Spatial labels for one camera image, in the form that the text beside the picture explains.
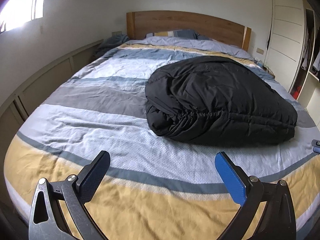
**red item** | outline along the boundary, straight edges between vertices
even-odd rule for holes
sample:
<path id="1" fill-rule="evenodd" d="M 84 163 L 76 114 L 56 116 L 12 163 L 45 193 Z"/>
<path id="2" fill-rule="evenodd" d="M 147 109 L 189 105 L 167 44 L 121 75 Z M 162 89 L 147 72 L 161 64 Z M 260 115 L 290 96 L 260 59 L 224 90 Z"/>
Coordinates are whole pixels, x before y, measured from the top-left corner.
<path id="1" fill-rule="evenodd" d="M 301 91 L 301 88 L 302 88 L 302 86 L 298 86 L 297 87 L 297 90 L 293 93 L 293 98 L 295 99 L 295 100 L 297 100 L 297 98 L 298 98 L 298 96 L 299 96 L 299 94 L 300 94 L 300 91 Z"/>

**fitted sheet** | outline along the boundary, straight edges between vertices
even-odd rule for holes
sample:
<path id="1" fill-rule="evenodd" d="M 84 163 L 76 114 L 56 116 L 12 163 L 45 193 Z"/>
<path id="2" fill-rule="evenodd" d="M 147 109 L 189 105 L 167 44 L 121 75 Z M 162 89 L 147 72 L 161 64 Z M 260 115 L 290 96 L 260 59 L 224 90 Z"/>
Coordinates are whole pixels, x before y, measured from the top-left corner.
<path id="1" fill-rule="evenodd" d="M 145 113 L 149 76 L 163 65 L 203 55 L 236 60 L 290 102 L 298 113 L 294 138 L 273 146 L 220 148 L 157 137 Z M 30 115 L 7 151 L 5 180 L 21 216 L 28 221 L 41 177 L 64 180 L 106 150 L 111 166 L 86 207 L 109 239 L 216 239 L 239 208 L 214 166 L 216 153 L 224 151 L 248 175 L 288 182 L 297 239 L 303 239 L 319 217 L 320 157 L 311 140 L 320 139 L 320 132 L 278 82 L 250 56 L 239 55 L 214 41 L 150 37 L 129 41 L 85 66 Z"/>

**light switch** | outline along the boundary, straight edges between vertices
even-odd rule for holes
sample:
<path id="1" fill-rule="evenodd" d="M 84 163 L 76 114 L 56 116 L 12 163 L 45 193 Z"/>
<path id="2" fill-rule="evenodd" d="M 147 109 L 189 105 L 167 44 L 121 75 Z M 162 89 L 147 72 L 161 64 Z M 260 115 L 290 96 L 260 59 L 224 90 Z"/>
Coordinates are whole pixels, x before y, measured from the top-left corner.
<path id="1" fill-rule="evenodd" d="M 112 36 L 119 36 L 122 34 L 122 31 L 112 32 Z"/>
<path id="2" fill-rule="evenodd" d="M 257 48 L 257 53 L 259 53 L 259 54 L 264 54 L 264 50 L 263 49 L 259 49 L 259 48 Z"/>

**blue gripper pad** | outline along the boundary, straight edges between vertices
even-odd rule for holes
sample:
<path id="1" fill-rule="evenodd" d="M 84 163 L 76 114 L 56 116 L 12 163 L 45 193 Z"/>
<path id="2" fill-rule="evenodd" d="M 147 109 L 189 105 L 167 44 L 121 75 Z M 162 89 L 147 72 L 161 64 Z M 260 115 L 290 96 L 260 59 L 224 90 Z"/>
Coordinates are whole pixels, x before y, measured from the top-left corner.
<path id="1" fill-rule="evenodd" d="M 233 201 L 242 206 L 247 199 L 245 185 L 232 168 L 235 165 L 228 157 L 227 160 L 223 154 L 225 153 L 217 153 L 214 164 Z"/>

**folded black comforter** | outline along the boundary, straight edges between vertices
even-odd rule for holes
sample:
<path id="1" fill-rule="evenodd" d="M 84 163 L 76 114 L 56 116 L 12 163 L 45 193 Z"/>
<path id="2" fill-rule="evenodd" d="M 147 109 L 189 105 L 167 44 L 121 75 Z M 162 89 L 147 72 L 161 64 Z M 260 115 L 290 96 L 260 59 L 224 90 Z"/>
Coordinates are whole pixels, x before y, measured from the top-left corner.
<path id="1" fill-rule="evenodd" d="M 196 57 L 157 69 L 145 88 L 158 136 L 203 145 L 277 144 L 294 136 L 297 112 L 245 66 Z"/>

